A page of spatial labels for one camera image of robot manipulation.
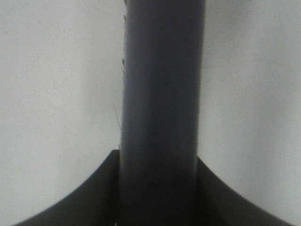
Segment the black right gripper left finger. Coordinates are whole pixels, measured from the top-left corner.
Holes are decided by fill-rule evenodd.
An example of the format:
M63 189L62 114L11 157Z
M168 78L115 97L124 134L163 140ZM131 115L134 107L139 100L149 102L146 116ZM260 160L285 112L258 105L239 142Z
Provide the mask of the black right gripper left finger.
M20 226L116 226L118 224L119 150L78 188Z

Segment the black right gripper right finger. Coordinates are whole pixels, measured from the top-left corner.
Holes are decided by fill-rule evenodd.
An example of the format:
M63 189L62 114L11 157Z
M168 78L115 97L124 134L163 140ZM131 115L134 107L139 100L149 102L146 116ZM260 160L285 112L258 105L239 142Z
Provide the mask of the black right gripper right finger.
M254 205L197 161L197 226L289 226L290 223Z

